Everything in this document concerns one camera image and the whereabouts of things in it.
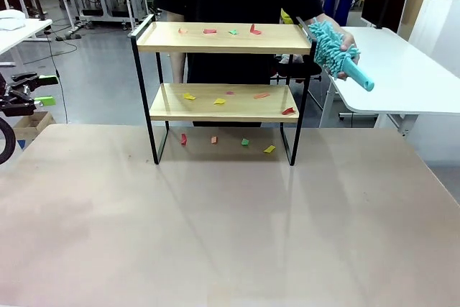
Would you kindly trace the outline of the white cloth bundle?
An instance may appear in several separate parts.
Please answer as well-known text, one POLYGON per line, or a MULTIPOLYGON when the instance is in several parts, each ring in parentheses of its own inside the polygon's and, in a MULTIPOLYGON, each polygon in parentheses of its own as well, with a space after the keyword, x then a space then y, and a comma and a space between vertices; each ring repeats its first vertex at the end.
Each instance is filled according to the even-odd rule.
POLYGON ((26 24, 26 16, 16 9, 0 11, 0 31, 14 31, 23 28, 26 24))

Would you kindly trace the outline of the black office chair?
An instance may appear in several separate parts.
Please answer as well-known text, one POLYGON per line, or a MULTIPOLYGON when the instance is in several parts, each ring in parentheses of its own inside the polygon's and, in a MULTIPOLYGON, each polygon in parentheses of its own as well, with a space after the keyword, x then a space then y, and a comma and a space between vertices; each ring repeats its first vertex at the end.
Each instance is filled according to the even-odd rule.
POLYGON ((302 63, 292 61, 288 64, 282 64, 280 59, 281 55, 275 56, 272 65, 272 76, 270 77, 271 81, 279 82, 282 79, 289 78, 296 83, 306 81, 306 85, 309 86, 311 80, 322 80, 322 68, 313 62, 310 56, 305 56, 302 63))

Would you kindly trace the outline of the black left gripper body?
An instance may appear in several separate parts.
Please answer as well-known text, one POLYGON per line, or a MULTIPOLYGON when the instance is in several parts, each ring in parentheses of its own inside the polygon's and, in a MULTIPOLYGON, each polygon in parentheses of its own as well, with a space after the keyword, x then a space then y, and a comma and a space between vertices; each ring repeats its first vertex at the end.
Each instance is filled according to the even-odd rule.
POLYGON ((29 79, 15 77, 11 83, 0 74, 0 111, 5 116, 32 115, 32 97, 29 79))

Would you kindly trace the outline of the person's left hand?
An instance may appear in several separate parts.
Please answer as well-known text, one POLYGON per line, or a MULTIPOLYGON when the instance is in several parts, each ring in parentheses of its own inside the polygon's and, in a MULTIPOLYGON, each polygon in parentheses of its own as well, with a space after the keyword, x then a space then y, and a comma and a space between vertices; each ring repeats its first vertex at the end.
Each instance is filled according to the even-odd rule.
MULTIPOLYGON (((341 50, 342 51, 347 51, 350 47, 357 47, 357 44, 355 42, 354 36, 341 28, 341 33, 342 33, 342 42, 341 42, 341 50)), ((338 77, 341 80, 346 80, 349 76, 345 72, 340 72, 338 74, 338 77)))

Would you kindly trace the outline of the teal microfiber duster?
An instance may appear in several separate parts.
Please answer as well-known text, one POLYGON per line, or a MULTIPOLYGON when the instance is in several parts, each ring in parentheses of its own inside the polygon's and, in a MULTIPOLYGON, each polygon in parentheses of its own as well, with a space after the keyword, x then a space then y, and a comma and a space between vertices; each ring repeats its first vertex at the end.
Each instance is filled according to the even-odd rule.
POLYGON ((345 72, 365 91, 373 90, 374 81, 354 62, 360 55, 357 47, 350 47, 347 51, 342 51, 342 36, 314 36, 317 42, 313 58, 315 63, 325 68, 334 79, 339 78, 340 72, 345 72))

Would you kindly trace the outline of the open cardboard box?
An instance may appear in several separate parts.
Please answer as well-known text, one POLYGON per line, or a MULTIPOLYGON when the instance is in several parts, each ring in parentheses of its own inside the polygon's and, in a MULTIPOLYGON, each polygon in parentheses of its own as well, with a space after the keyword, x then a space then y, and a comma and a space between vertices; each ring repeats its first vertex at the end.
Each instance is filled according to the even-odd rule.
POLYGON ((23 116, 13 130, 18 140, 34 140, 47 126, 55 120, 49 111, 38 111, 33 115, 23 116))

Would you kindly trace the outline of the black frame wooden two-tier shelf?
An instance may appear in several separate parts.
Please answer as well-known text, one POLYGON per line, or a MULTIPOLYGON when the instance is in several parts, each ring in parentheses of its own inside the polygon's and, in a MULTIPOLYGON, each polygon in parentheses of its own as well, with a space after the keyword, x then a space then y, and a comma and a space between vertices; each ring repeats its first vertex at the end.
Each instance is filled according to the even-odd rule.
POLYGON ((209 53, 209 54, 253 54, 253 55, 314 55, 316 38, 302 19, 296 24, 255 24, 262 33, 253 35, 251 24, 200 23, 200 22, 158 22, 149 15, 129 38, 132 46, 137 79, 142 97, 144 117, 147 125, 149 143, 155 164, 160 163, 166 138, 155 141, 152 123, 164 122, 165 134, 169 133, 171 121, 190 122, 238 122, 238 123, 278 123, 280 126, 295 124, 292 143, 282 134, 282 142, 290 165, 296 161, 300 133, 305 113, 306 96, 297 106, 287 83, 283 85, 246 84, 179 84, 165 83, 162 74, 162 52, 209 53), (184 28, 187 34, 178 30, 184 28), (204 29, 216 29, 216 34, 205 35, 204 29), (230 30, 238 35, 231 35, 230 30), (142 70, 141 53, 155 54, 160 87, 153 101, 147 98, 147 90, 142 70), (195 100, 183 98, 184 93, 196 97, 195 100), (270 96, 254 99, 254 95, 269 93, 270 96), (226 103, 215 105, 217 98, 226 103), (289 107, 294 114, 282 115, 289 107))

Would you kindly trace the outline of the white table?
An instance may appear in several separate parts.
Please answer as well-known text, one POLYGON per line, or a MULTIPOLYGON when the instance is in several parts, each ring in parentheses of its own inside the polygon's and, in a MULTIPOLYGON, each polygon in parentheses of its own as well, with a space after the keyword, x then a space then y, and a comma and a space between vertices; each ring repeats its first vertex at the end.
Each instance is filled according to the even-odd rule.
POLYGON ((0 30, 0 55, 52 24, 51 19, 26 19, 23 27, 12 31, 0 30))

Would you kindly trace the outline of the white curved-edge desk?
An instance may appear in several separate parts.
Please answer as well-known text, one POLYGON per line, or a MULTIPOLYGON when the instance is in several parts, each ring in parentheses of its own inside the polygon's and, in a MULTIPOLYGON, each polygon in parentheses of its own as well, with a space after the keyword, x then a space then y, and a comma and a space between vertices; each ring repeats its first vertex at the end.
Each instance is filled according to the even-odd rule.
POLYGON ((320 127, 329 126, 337 96, 352 114, 376 116, 377 125, 389 120, 404 137, 420 115, 460 116, 460 78, 388 28, 347 31, 361 52, 358 66, 374 88, 367 92, 351 78, 332 79, 320 127))

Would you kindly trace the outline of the person's right forearm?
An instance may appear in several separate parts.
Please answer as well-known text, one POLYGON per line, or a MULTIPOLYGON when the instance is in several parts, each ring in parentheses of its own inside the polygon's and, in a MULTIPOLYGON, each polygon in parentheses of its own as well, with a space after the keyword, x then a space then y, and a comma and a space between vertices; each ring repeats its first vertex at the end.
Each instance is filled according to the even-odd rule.
POLYGON ((170 53, 170 64, 174 83, 184 82, 185 59, 186 54, 184 52, 170 53))

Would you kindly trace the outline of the black computer monitor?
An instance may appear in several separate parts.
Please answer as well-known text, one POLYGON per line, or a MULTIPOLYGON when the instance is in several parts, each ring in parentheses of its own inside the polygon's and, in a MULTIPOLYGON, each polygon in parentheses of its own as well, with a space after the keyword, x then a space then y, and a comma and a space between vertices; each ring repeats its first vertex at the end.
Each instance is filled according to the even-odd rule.
MULTIPOLYGON (((362 19, 377 26, 386 0, 364 0, 362 19)), ((397 33, 400 28, 406 0, 389 0, 382 20, 382 27, 397 33)))

